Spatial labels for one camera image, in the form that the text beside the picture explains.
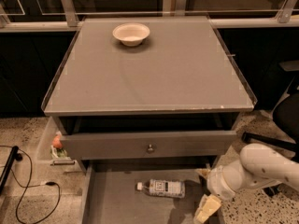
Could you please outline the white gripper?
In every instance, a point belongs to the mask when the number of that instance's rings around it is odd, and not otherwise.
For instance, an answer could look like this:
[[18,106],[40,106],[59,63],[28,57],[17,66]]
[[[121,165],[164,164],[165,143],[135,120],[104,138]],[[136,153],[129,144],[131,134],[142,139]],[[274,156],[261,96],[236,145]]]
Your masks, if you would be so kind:
[[236,192],[242,188],[240,173],[232,166],[219,166],[212,170],[196,169],[201,177],[207,177],[207,188],[210,195],[203,195],[195,211],[193,224],[204,224],[221,207],[221,200],[232,200]]

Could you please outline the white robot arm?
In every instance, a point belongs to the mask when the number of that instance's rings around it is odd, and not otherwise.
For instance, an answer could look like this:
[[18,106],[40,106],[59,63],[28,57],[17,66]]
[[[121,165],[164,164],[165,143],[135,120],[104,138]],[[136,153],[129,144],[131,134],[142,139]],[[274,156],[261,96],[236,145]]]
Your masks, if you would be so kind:
[[195,172],[205,179],[210,194],[203,195],[195,211],[194,224],[204,224],[223,201],[231,201],[241,189],[269,188],[284,183],[299,190],[299,163],[258,143],[243,147],[236,161]]

